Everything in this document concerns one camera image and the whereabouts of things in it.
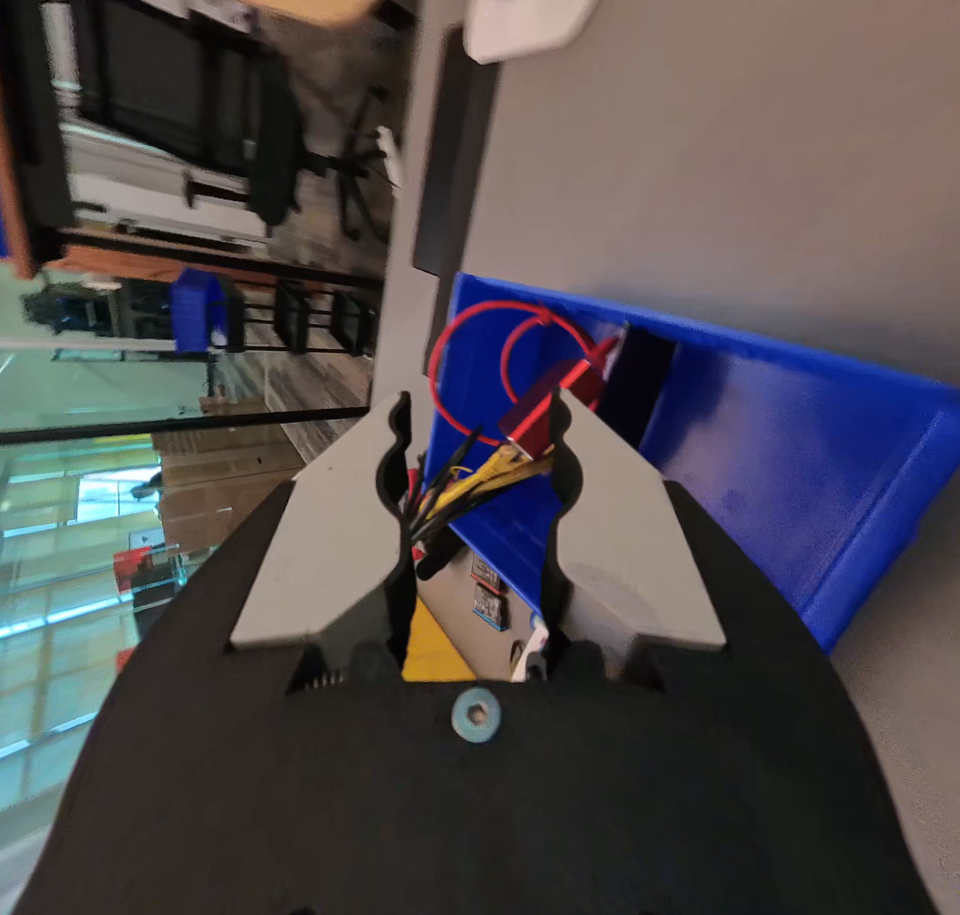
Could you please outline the yellow pad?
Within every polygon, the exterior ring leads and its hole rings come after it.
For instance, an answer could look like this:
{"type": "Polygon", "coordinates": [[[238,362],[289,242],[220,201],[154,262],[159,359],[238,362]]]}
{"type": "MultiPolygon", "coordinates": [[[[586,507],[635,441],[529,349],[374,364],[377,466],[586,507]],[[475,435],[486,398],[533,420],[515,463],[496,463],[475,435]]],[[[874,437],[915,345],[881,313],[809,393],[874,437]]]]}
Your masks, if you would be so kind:
{"type": "Polygon", "coordinates": [[[476,681],[474,670],[420,597],[415,601],[402,678],[413,684],[476,681]]]}

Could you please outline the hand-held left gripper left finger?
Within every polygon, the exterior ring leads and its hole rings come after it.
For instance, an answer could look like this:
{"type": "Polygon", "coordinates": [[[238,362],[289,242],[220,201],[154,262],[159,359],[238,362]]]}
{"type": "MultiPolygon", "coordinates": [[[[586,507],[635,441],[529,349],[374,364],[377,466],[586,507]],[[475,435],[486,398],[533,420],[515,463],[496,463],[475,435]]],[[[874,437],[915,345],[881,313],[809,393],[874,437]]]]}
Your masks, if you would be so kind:
{"type": "Polygon", "coordinates": [[[386,396],[294,477],[234,648],[407,648],[417,599],[402,510],[411,407],[406,391],[386,396]]]}

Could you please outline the black metal rack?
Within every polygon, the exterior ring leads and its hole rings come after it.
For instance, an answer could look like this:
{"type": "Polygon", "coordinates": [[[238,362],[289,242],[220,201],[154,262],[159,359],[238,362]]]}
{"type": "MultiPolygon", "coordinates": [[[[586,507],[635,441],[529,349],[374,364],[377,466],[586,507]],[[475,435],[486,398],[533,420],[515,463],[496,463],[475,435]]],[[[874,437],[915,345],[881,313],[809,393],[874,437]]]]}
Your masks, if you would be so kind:
{"type": "Polygon", "coordinates": [[[372,352],[375,313],[345,291],[316,292],[292,279],[268,287],[269,301],[251,301],[247,281],[217,278],[207,305],[210,348],[229,355],[365,357],[372,352]]]}

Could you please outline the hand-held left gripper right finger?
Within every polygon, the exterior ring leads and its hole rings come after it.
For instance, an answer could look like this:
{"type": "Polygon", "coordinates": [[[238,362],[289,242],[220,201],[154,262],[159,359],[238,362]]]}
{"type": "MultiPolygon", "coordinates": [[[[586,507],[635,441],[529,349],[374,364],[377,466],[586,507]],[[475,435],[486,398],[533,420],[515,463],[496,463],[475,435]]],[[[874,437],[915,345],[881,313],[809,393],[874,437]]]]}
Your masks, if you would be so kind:
{"type": "Polygon", "coordinates": [[[550,484],[539,609],[552,633],[603,653],[641,642],[716,652],[727,644],[653,465],[569,390],[548,411],[550,484]]]}

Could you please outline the small blue bin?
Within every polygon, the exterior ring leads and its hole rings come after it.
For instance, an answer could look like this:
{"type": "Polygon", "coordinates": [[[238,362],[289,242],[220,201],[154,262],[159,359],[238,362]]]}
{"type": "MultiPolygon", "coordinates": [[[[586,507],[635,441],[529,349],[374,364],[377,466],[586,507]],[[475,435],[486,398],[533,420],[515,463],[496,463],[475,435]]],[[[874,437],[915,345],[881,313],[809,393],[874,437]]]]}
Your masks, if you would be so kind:
{"type": "Polygon", "coordinates": [[[227,343],[226,295],[218,276],[184,268],[170,286],[170,312],[175,351],[206,353],[227,343]]]}

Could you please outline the white plastic device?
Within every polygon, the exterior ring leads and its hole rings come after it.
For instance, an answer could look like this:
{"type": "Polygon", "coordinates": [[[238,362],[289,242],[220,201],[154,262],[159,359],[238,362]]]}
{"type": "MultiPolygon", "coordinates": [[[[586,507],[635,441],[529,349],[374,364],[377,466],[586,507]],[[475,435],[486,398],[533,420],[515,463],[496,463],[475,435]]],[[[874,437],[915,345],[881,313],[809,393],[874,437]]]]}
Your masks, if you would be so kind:
{"type": "Polygon", "coordinates": [[[576,39],[598,0],[468,0],[463,48],[479,65],[563,48],[576,39]]]}

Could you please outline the small printed card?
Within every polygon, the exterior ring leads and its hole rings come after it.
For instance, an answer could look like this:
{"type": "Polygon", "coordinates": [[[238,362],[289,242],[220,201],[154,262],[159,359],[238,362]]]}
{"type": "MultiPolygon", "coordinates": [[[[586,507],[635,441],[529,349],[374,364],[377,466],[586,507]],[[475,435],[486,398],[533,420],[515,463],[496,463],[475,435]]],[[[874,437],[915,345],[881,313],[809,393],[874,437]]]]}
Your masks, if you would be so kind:
{"type": "Polygon", "coordinates": [[[476,553],[471,556],[470,578],[474,583],[474,614],[495,631],[505,631],[509,627],[509,601],[502,579],[476,553]]]}

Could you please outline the black office chair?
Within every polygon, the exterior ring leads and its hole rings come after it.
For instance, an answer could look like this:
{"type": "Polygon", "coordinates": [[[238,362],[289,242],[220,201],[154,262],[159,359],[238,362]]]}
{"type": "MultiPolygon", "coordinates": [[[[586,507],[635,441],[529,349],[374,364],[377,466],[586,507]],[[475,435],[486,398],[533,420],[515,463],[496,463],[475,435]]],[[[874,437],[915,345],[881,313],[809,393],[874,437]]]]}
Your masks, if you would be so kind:
{"type": "Polygon", "coordinates": [[[378,242],[389,240],[389,226],[375,219],[362,182],[377,175],[376,164],[387,162],[385,126],[373,127],[376,106],[392,100],[382,84],[366,87],[353,116],[345,123],[335,153],[317,153],[306,145],[306,120],[295,92],[287,60],[265,45],[253,67],[252,154],[246,159],[246,208],[263,223],[268,235],[302,207],[297,197],[305,172],[319,179],[332,177],[337,196],[340,232],[350,241],[369,233],[378,242]]]}

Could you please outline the blue plastic bin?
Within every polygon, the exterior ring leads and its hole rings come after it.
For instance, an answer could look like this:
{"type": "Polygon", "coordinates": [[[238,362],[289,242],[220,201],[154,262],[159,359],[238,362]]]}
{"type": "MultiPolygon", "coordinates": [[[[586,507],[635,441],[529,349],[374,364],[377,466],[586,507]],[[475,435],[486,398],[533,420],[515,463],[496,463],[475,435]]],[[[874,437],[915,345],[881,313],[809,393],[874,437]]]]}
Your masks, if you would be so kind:
{"type": "MultiPolygon", "coordinates": [[[[676,345],[634,448],[682,485],[773,583],[830,653],[912,542],[958,470],[958,389],[819,349],[628,305],[459,273],[448,319],[487,302],[550,309],[599,342],[627,324],[676,345]]],[[[473,429],[491,438],[510,408],[500,353],[532,313],[484,311],[445,346],[425,480],[473,429]]],[[[534,477],[454,523],[539,609],[546,535],[559,500],[534,477]]]]}

